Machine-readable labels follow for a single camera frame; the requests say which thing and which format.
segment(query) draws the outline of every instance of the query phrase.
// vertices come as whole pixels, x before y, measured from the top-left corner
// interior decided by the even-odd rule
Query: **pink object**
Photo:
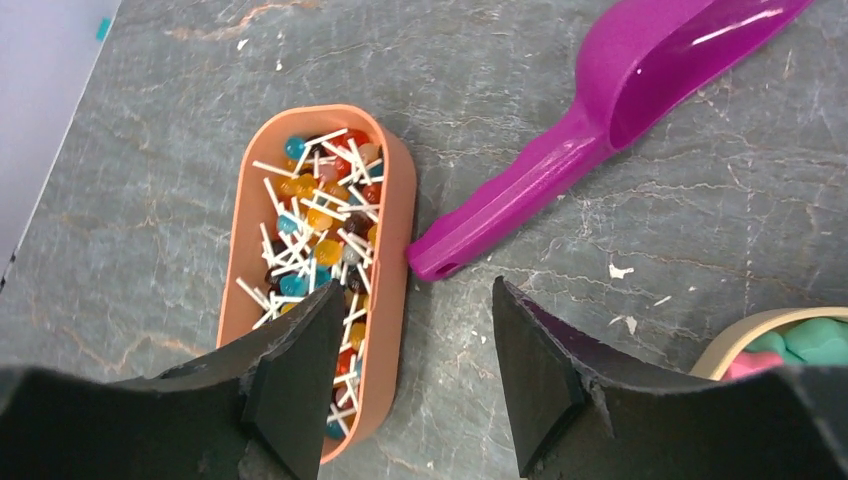
[[[407,250],[423,280],[474,260],[776,35],[813,0],[623,0],[577,57],[565,117]]]
[[[783,365],[783,359],[774,352],[739,352],[721,379],[736,380],[780,365]]]

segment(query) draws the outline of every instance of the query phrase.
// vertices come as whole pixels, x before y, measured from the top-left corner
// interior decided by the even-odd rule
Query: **marble tabletop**
[[[214,348],[241,156],[287,108],[356,104],[401,137],[420,234],[563,114],[610,4],[124,0],[0,295],[0,362],[114,380]],[[495,250],[411,280],[392,413],[321,478],[517,477],[497,275],[681,370],[747,314],[848,303],[847,18],[818,0]]]

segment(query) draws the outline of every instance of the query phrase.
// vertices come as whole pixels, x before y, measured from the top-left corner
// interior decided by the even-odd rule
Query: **white surface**
[[[0,274],[53,168],[120,0],[0,0]]]

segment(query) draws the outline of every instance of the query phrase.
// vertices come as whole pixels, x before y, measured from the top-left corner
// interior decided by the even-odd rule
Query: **plastic container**
[[[696,377],[721,380],[739,352],[760,335],[771,330],[783,333],[792,328],[792,323],[816,317],[829,317],[848,323],[848,308],[784,308],[743,318],[727,327],[710,343],[690,373]]]
[[[374,144],[383,147],[385,171],[359,387],[360,410],[350,435],[341,441],[325,438],[321,463],[372,434],[388,415],[394,399],[408,271],[404,251],[412,234],[416,188],[415,166],[397,137],[366,112],[350,105],[286,110],[259,129],[241,164],[227,282],[218,324],[220,347],[250,332],[262,314],[259,306],[235,284],[238,277],[250,285],[264,284],[267,266],[261,257],[259,223],[276,223],[274,207],[262,183],[269,174],[251,163],[254,160],[274,163],[292,135],[309,136],[345,127],[362,130]]]

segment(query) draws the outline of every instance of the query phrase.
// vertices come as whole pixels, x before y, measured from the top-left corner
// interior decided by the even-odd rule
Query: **green object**
[[[801,322],[784,335],[786,349],[810,365],[848,365],[848,324],[832,318]]]
[[[802,365],[804,360],[786,349],[786,341],[775,331],[766,332],[745,347],[748,353],[774,352],[787,365]]]
[[[110,26],[112,26],[112,19],[103,17],[103,20],[100,21],[100,28],[97,29],[97,41],[102,42],[106,39]]]

